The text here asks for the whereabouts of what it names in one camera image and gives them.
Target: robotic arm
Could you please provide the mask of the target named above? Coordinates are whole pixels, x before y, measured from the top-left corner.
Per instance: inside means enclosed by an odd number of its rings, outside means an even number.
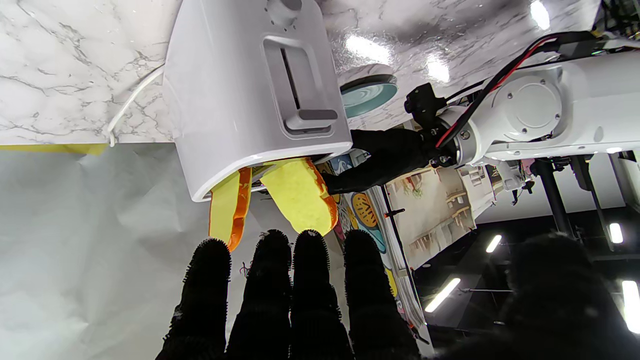
[[[436,116],[444,99],[433,95],[430,84],[408,95],[407,112],[438,139],[433,166],[493,165],[505,190],[515,190],[529,180],[516,160],[640,147],[640,52],[607,53],[640,43],[589,33],[545,38],[538,48],[566,59],[516,70],[536,48],[528,49],[508,65],[512,69],[501,71],[505,76],[485,81],[470,106],[447,106]]]

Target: yellow tape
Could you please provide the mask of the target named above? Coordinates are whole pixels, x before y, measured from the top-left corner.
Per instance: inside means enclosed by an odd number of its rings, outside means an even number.
[[[86,154],[98,156],[107,148],[106,143],[37,144],[37,145],[0,145],[0,150],[27,152],[62,152],[67,154]]]

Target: black finger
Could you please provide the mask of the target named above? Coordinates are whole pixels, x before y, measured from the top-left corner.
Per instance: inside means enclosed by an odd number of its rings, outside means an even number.
[[[356,359],[418,359],[418,347],[397,312],[378,247],[361,230],[344,243],[345,286]]]
[[[231,255],[222,241],[209,239],[198,246],[157,359],[213,357],[224,353],[230,268]]]
[[[286,359],[289,354],[291,248],[270,230],[258,242],[227,355],[231,359]]]
[[[329,254],[317,231],[303,231],[293,255],[291,359],[352,359],[329,283]]]

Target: ceiling light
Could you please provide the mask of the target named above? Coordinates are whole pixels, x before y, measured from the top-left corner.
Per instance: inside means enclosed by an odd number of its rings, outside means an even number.
[[[429,76],[443,83],[449,82],[449,67],[440,60],[430,59],[427,61]]]
[[[546,30],[551,26],[551,23],[549,23],[549,12],[539,0],[531,3],[531,17],[542,30]]]
[[[635,281],[622,282],[622,295],[625,299],[625,321],[631,332],[640,334],[640,296]]]
[[[495,248],[498,246],[498,244],[500,243],[501,239],[502,239],[502,235],[494,236],[493,240],[489,243],[489,246],[486,247],[486,251],[493,252]]]
[[[459,283],[459,278],[456,277],[455,279],[451,279],[447,286],[445,286],[444,289],[440,290],[438,295],[436,295],[436,297],[429,303],[429,305],[427,305],[424,310],[427,313],[432,313],[433,311],[435,311],[435,309],[444,301],[444,299],[449,296],[449,294],[453,291],[453,289],[456,288]]]
[[[620,228],[620,224],[613,223],[609,224],[609,234],[611,234],[611,242],[614,244],[622,243],[622,229]]]
[[[391,52],[389,49],[369,39],[351,35],[347,38],[346,45],[349,51],[363,58],[369,58],[385,65],[390,63]]]

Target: marble surface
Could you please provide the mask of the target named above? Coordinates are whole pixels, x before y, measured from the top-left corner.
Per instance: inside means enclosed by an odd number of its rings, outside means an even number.
[[[350,119],[354,129],[407,121],[404,97],[425,82],[447,96],[491,76],[544,33],[590,29],[599,4],[317,2],[341,80],[377,63],[393,69],[398,80],[396,97]],[[2,0],[0,144],[107,142],[106,125],[131,88],[163,63],[179,6],[180,0]],[[119,142],[172,140],[161,81],[140,94],[116,127]]]

